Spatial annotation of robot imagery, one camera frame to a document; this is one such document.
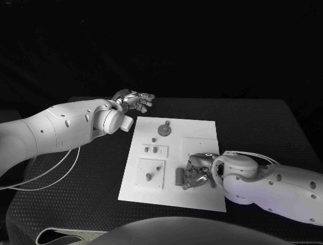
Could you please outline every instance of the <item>black tablecloth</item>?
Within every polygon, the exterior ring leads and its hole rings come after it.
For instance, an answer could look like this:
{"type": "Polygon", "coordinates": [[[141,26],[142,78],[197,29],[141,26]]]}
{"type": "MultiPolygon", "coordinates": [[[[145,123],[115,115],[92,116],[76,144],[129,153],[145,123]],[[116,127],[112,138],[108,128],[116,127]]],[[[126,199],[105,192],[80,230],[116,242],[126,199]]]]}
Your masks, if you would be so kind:
{"type": "MultiPolygon", "coordinates": [[[[96,99],[73,97],[69,102],[96,99]]],[[[145,114],[128,116],[211,120],[216,124],[219,151],[237,150],[263,154],[282,165],[323,174],[323,167],[289,108],[281,100],[167,99],[155,98],[145,114]]],[[[34,244],[37,234],[54,227],[72,230],[109,231],[145,218],[188,216],[209,218],[252,228],[286,241],[321,241],[323,227],[299,223],[266,212],[255,204],[226,201],[227,212],[213,212],[152,204],[118,201],[119,185],[134,134],[118,130],[80,147],[76,166],[52,187],[16,193],[8,212],[10,242],[34,244]]],[[[66,173],[76,151],[63,164],[21,187],[39,188],[66,173]]],[[[27,172],[33,178],[62,159],[65,153],[40,155],[27,172]]]]}

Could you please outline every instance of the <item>robotic hand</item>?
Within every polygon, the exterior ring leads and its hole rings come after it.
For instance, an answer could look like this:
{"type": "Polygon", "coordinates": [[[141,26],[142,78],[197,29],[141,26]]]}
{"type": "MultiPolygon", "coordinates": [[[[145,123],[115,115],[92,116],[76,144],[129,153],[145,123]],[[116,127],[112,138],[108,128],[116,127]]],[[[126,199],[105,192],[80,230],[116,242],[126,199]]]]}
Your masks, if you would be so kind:
{"type": "Polygon", "coordinates": [[[152,94],[124,89],[111,100],[59,104],[26,119],[0,124],[0,176],[37,155],[69,151],[118,128],[128,132],[134,120],[126,111],[145,113],[144,105],[151,106],[152,99],[152,94]]]}
{"type": "Polygon", "coordinates": [[[222,155],[191,155],[183,189],[197,188],[207,181],[214,181],[232,202],[242,205],[255,203],[265,211],[323,226],[323,175],[279,164],[260,166],[237,153],[224,151],[222,155]]]}

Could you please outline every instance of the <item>table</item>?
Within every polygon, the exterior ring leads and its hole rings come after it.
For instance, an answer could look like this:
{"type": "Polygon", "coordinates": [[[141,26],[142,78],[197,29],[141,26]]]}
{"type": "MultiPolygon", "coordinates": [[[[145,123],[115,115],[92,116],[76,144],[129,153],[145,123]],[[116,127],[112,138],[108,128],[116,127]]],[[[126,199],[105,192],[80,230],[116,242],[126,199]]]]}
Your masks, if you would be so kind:
{"type": "MultiPolygon", "coordinates": [[[[98,97],[72,97],[69,102],[98,97]]],[[[213,120],[219,151],[255,152],[282,165],[323,174],[323,167],[289,108],[281,100],[155,98],[145,114],[132,110],[128,116],[213,120]]],[[[52,187],[18,191],[7,212],[11,244],[34,244],[39,233],[50,227],[109,231],[121,225],[161,216],[200,217],[252,228],[286,241],[321,241],[323,227],[299,223],[263,211],[255,204],[226,201],[227,212],[213,212],[152,204],[118,201],[119,185],[131,145],[129,132],[118,130],[80,147],[76,166],[52,187]]],[[[26,178],[33,178],[62,159],[65,153],[40,155],[26,178]]],[[[24,188],[50,184],[72,166],[76,150],[63,164],[24,188]]],[[[54,244],[66,244],[62,238],[54,244]]]]}

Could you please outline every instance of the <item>dark fabric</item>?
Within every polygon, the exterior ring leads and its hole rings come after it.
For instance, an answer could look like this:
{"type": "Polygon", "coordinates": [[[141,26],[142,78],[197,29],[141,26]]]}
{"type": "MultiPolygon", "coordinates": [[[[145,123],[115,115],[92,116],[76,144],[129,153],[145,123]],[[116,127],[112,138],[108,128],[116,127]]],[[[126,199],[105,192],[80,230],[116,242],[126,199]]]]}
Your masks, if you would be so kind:
{"type": "MultiPolygon", "coordinates": [[[[96,99],[73,97],[72,101],[96,99]]],[[[128,116],[213,120],[220,152],[249,151],[273,158],[282,165],[323,174],[323,167],[286,104],[281,100],[155,98],[145,114],[128,116]]],[[[255,204],[226,201],[227,212],[213,212],[118,201],[119,185],[134,134],[118,130],[80,147],[76,166],[52,187],[18,191],[7,212],[11,244],[33,244],[39,232],[60,229],[109,231],[137,220],[161,216],[188,216],[219,220],[252,228],[288,241],[323,241],[323,227],[292,221],[263,211],[255,204]]],[[[50,184],[66,173],[77,150],[63,164],[23,188],[50,184]]],[[[33,178],[62,159],[65,153],[40,155],[27,172],[33,178]]]]}

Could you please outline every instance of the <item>white board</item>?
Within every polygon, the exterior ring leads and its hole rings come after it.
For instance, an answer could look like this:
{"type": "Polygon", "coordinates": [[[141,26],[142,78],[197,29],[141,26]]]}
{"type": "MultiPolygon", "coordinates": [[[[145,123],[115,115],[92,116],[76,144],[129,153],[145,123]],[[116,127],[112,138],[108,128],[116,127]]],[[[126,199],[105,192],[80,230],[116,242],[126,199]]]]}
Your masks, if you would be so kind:
{"type": "Polygon", "coordinates": [[[178,167],[186,168],[187,154],[203,152],[219,154],[213,121],[138,117],[118,200],[226,212],[219,185],[210,188],[210,183],[206,183],[187,190],[174,185],[174,171],[178,167]],[[170,122],[171,133],[161,137],[157,128],[165,121],[170,122]],[[144,152],[145,145],[150,146],[148,152],[144,152]],[[152,158],[150,150],[154,146],[157,153],[164,149],[158,146],[167,146],[165,157],[152,158]],[[154,172],[154,182],[151,182],[152,176],[151,180],[145,181],[145,172],[154,170],[157,162],[162,162],[164,167],[157,175],[154,172]],[[162,185],[158,187],[155,183],[160,183],[160,177],[162,177],[162,185]]]}

